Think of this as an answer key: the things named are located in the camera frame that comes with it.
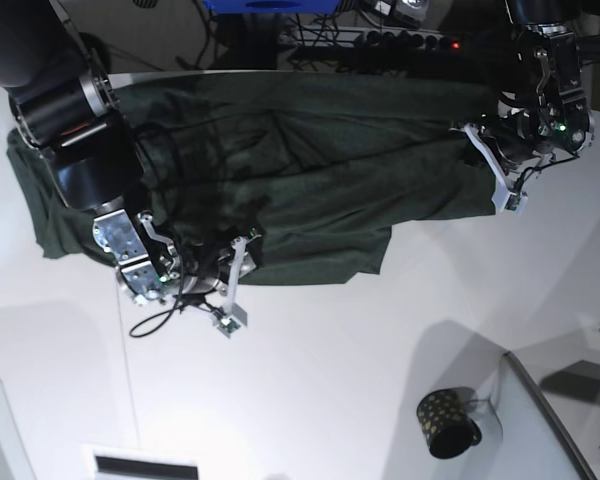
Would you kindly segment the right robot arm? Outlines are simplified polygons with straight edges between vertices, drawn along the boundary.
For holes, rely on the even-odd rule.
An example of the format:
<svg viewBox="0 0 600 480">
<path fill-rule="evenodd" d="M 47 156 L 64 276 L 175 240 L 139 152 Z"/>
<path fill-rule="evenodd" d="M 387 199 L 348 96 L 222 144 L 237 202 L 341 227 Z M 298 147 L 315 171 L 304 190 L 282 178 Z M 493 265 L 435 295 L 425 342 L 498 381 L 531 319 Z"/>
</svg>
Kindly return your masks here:
<svg viewBox="0 0 600 480">
<path fill-rule="evenodd" d="M 140 197 L 153 161 L 121 113 L 97 50 L 58 3 L 0 1 L 0 88 L 64 205 L 92 214 L 93 240 L 136 305 L 194 307 L 227 336 L 247 325 L 236 293 L 256 267 L 248 246 L 257 233 L 188 253 L 171 221 L 155 225 Z"/>
</svg>

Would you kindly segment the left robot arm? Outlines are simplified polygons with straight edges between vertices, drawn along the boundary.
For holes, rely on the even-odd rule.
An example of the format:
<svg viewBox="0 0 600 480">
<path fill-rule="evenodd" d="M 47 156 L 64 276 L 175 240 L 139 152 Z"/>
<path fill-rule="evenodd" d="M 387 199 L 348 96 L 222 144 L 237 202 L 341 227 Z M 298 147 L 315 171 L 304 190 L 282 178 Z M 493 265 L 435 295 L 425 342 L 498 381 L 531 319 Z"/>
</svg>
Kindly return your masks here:
<svg viewBox="0 0 600 480">
<path fill-rule="evenodd" d="M 456 122 L 495 178 L 497 212 L 519 214 L 527 181 L 566 162 L 592 144 L 594 120 L 582 85 L 576 34 L 569 22 L 576 1 L 508 1 L 508 22 L 477 34 L 470 58 L 504 112 Z"/>
</svg>

